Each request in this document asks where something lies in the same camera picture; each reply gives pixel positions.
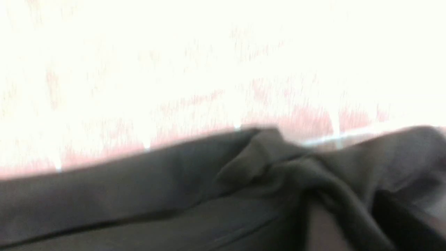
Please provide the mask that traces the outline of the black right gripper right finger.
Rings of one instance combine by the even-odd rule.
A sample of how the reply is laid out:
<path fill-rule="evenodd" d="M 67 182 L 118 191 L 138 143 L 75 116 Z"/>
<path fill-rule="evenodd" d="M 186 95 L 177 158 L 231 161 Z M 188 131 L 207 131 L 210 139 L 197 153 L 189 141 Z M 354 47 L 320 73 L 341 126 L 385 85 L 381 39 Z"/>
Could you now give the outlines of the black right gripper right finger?
<path fill-rule="evenodd" d="M 398 251 L 444 251 L 445 220 L 432 216 L 396 195 L 379 190 L 372 215 Z"/>

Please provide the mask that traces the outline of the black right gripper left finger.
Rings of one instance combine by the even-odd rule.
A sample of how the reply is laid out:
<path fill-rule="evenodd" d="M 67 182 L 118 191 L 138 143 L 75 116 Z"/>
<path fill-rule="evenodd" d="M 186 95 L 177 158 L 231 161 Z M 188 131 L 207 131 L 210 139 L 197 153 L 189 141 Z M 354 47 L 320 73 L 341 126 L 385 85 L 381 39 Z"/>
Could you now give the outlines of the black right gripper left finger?
<path fill-rule="evenodd" d="M 309 204 L 306 251 L 352 251 L 333 215 L 317 200 Z"/>

